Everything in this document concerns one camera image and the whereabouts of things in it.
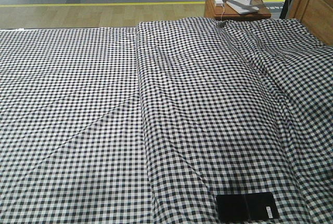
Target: black and white checkered fabric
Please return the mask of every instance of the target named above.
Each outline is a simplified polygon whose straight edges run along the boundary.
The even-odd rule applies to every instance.
[[[0,223],[219,223],[266,191],[258,223],[333,223],[333,49],[298,21],[0,41]]]
[[[332,47],[296,20],[197,18],[139,24],[136,52],[155,223],[266,191],[265,223],[333,223]]]
[[[0,223],[151,223],[135,29],[0,39]]]

